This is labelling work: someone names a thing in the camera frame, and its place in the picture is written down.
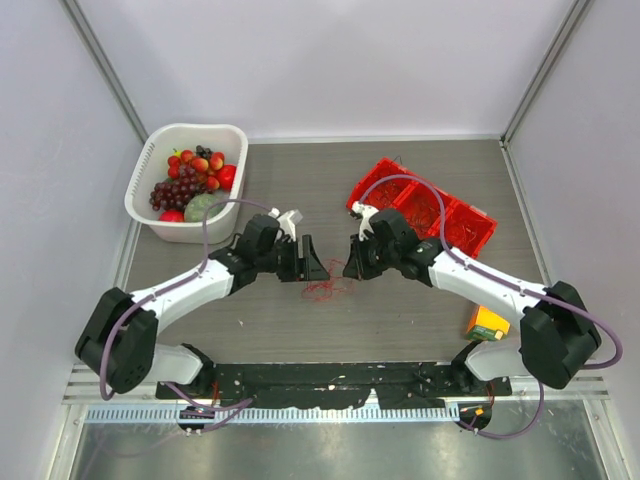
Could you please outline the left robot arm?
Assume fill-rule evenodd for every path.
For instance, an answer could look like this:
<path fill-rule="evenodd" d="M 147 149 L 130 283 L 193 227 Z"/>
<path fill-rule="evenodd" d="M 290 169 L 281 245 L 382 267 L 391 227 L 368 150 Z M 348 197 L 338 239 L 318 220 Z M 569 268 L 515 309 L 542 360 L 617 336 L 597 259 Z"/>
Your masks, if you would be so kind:
<path fill-rule="evenodd" d="M 312 239 L 298 236 L 298 211 L 254 216 L 230 244 L 207 251 L 187 272 L 154 287 L 127 293 L 113 287 L 99 299 L 75 346 L 80 361 L 99 377 L 104 400 L 150 381 L 169 394 L 200 399 L 211 394 L 213 361 L 189 344 L 161 345 L 158 336 L 199 307 L 229 297 L 261 273 L 281 282 L 326 281 Z"/>

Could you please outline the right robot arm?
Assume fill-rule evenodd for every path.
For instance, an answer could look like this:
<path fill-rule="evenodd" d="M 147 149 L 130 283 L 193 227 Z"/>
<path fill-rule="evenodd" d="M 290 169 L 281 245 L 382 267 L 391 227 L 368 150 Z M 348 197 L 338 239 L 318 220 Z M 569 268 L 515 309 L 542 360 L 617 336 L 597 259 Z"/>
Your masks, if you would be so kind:
<path fill-rule="evenodd" d="M 356 202 L 359 230 L 350 238 L 343 274 L 371 280 L 388 269 L 408 279 L 483 306 L 517 329 L 516 338 L 480 341 L 463 351 L 451 371 L 457 391 L 472 395 L 487 381 L 531 375 L 564 388 L 584 369 L 602 339 L 576 289 L 551 287 L 504 274 L 449 246 L 438 237 L 420 239 L 397 210 Z"/>

